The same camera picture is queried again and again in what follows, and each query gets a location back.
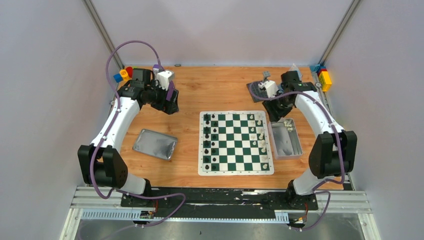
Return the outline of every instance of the wooden tabletop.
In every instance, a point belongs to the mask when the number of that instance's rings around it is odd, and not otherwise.
[[[290,180],[308,168],[308,156],[315,142],[311,127],[302,113],[294,108],[286,117],[293,118],[303,155],[300,159],[275,160],[273,175],[200,176],[199,115],[202,111],[265,111],[254,103],[246,84],[262,80],[269,71],[270,80],[281,82],[280,75],[288,67],[166,67],[175,73],[179,90],[179,112],[167,115],[149,105],[134,118],[121,147],[122,159],[130,173],[150,180],[155,187],[211,187],[285,189]],[[313,82],[308,67],[301,67],[304,82]],[[149,129],[178,138],[170,161],[154,158],[132,149],[142,129]],[[326,183],[322,189],[343,189]]]

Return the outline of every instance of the metal tray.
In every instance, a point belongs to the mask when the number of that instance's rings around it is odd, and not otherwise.
[[[174,153],[177,140],[174,136],[143,129],[132,149],[142,154],[169,161]]]

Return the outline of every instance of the chessboard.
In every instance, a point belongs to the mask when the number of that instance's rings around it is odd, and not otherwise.
[[[273,173],[273,156],[264,111],[200,113],[199,175]]]

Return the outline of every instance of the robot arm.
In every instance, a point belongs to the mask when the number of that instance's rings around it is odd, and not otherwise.
[[[271,122],[277,122],[280,118],[285,117],[293,107],[298,108],[305,116],[316,137],[309,155],[309,168],[288,185],[287,201],[290,203],[296,202],[299,196],[312,195],[313,188],[323,180],[341,175],[336,138],[340,138],[345,172],[351,172],[354,167],[357,136],[353,131],[345,131],[326,109],[324,109],[324,113],[318,108],[316,102],[320,104],[322,102],[317,89],[311,82],[301,82],[296,71],[288,71],[281,75],[281,87],[284,93],[303,92],[315,99],[311,100],[301,94],[292,94],[262,103]],[[282,94],[275,91],[277,89],[276,83],[270,80],[263,84],[262,88],[266,90],[269,98]],[[329,116],[331,125],[334,125],[336,132],[329,125],[326,115]]]
[[[120,113],[114,120],[107,137],[104,133],[115,117],[118,101],[115,101],[111,114],[100,133],[91,141],[90,145],[81,145],[78,149],[78,160],[82,177],[86,184],[92,184],[90,178],[90,161],[103,138],[94,162],[94,178],[99,186],[112,187],[138,195],[148,196],[151,191],[147,179],[137,177],[128,172],[127,165],[120,155],[121,145],[125,134],[136,115],[145,104],[153,108],[174,114],[179,111],[178,94],[173,82],[174,73],[169,70],[153,72],[149,69],[135,68],[132,79],[118,90],[121,106]]]

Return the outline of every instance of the white enclosure wall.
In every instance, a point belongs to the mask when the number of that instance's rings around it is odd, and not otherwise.
[[[58,239],[110,109],[108,50],[80,0],[1,1],[0,43],[0,239]]]
[[[358,136],[353,182],[382,239],[423,239],[424,2],[364,0],[326,64],[335,118]]]
[[[92,0],[116,46],[165,65],[316,64],[352,0]],[[148,47],[125,64],[151,65]]]

